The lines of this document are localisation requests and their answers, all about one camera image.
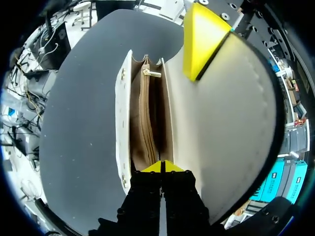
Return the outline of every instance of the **gold zipper pull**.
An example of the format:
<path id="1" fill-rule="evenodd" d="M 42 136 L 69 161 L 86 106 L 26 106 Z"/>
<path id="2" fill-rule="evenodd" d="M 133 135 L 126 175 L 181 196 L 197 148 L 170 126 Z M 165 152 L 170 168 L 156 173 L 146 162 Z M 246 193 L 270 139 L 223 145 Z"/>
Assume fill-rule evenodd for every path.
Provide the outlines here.
<path id="1" fill-rule="evenodd" d="M 153 72 L 153 71 L 150 71 L 149 69 L 144 69 L 144 70 L 143 70 L 143 74 L 144 74 L 144 75 L 153 76 L 153 77 L 159 77 L 159 78 L 161 78 L 161 76 L 162 76 L 161 73 Z"/>

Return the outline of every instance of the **cardboard box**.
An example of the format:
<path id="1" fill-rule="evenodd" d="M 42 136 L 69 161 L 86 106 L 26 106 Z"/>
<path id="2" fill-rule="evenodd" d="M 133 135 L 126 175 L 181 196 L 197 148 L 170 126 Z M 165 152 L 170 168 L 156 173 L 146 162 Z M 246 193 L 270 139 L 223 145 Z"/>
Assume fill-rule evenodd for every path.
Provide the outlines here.
<path id="1" fill-rule="evenodd" d="M 262 191 L 264 190 L 265 184 L 266 184 L 266 179 L 261 184 L 261 186 L 254 192 L 254 194 L 250 197 L 250 200 L 260 201 Z"/>
<path id="2" fill-rule="evenodd" d="M 242 205 L 236 212 L 234 212 L 234 215 L 236 216 L 242 215 L 250 202 L 251 202 L 250 200 L 245 202 L 244 205 Z"/>
<path id="3" fill-rule="evenodd" d="M 293 165 L 295 161 L 294 160 L 286 160 L 284 163 L 283 173 L 280 181 L 280 185 L 276 194 L 276 197 L 281 197 L 284 193 L 284 189 L 287 183 L 287 180 L 289 178 L 291 165 Z"/>
<path id="4" fill-rule="evenodd" d="M 291 188 L 291 184 L 292 184 L 293 177 L 294 177 L 294 174 L 295 174 L 295 168 L 296 168 L 296 165 L 295 165 L 295 161 L 294 161 L 294 162 L 292 163 L 292 165 L 291 165 L 290 173 L 289 173 L 289 176 L 288 176 L 288 178 L 287 178 L 287 182 L 286 182 L 286 185 L 285 185 L 283 194 L 282 194 L 282 196 L 283 196 L 284 198 L 287 196 L 287 194 L 289 193 L 289 190 L 290 190 L 290 188 Z"/>
<path id="5" fill-rule="evenodd" d="M 292 105 L 295 106 L 297 103 L 296 103 L 296 99 L 295 99 L 295 96 L 294 96 L 294 92 L 289 90 L 289 95 L 290 95 L 290 98 L 291 98 Z"/>
<path id="6" fill-rule="evenodd" d="M 294 113 L 294 120 L 298 120 L 299 119 L 299 115 L 297 114 L 297 112 Z"/>
<path id="7" fill-rule="evenodd" d="M 289 90 L 293 88 L 290 80 L 286 79 L 285 82 Z"/>
<path id="8" fill-rule="evenodd" d="M 297 83 L 296 83 L 296 81 L 295 80 L 292 80 L 292 83 L 294 84 L 294 87 L 295 87 L 295 91 L 300 91 L 299 90 L 299 87 L 298 87 L 298 85 L 297 85 Z"/>
<path id="9" fill-rule="evenodd" d="M 305 174 L 307 171 L 307 164 L 305 161 L 296 161 L 296 168 L 295 168 L 295 173 L 294 177 L 292 180 L 292 184 L 290 186 L 288 194 L 285 196 L 289 201 L 292 202 L 292 204 L 295 203 L 297 197 L 300 194 Z"/>
<path id="10" fill-rule="evenodd" d="M 276 197 L 283 171 L 284 159 L 278 158 L 267 176 L 266 184 L 260 198 L 261 201 L 271 202 Z"/>

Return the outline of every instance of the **chair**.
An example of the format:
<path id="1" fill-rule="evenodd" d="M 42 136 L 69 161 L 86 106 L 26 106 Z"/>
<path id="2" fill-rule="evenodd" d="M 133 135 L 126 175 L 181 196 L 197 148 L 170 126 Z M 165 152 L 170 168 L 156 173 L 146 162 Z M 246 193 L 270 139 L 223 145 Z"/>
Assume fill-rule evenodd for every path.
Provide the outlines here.
<path id="1" fill-rule="evenodd" d="M 90 1 L 85 1 L 85 2 L 82 2 L 82 3 L 79 3 L 78 5 L 76 5 L 74 8 L 73 8 L 73 11 L 76 11 L 76 12 L 80 12 L 80 17 L 76 18 L 74 20 L 74 22 L 72 23 L 72 26 L 74 26 L 74 23 L 77 22 L 77 21 L 81 21 L 81 24 L 83 25 L 84 24 L 84 19 L 85 18 L 89 18 L 89 16 L 83 16 L 83 12 L 88 10 L 89 7 L 91 7 L 91 2 Z"/>

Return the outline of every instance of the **black table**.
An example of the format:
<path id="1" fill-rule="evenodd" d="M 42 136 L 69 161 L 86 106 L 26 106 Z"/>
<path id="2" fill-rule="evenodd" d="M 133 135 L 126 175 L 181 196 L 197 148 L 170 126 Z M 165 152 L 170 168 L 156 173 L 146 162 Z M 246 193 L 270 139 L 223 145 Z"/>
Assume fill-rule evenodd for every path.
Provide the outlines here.
<path id="1" fill-rule="evenodd" d="M 50 209 L 82 234 L 99 217 L 116 220 L 125 198 L 115 157 L 115 80 L 135 59 L 171 59 L 183 28 L 157 16 L 117 10 L 93 26 L 63 62 L 45 110 L 40 168 Z"/>

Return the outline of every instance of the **zippered pocket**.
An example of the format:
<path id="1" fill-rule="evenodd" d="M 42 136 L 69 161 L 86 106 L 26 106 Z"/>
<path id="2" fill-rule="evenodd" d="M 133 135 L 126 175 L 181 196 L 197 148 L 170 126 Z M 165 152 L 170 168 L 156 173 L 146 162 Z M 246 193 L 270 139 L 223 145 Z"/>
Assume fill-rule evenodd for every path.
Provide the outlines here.
<path id="1" fill-rule="evenodd" d="M 145 57 L 144 64 L 141 67 L 140 79 L 140 96 L 139 96 L 139 110 L 140 110 L 140 137 L 145 156 L 149 160 L 149 164 L 153 165 L 157 161 L 157 151 L 154 144 L 153 131 L 150 120 L 150 106 L 149 106 L 149 92 L 150 92 L 150 65 L 148 56 Z"/>

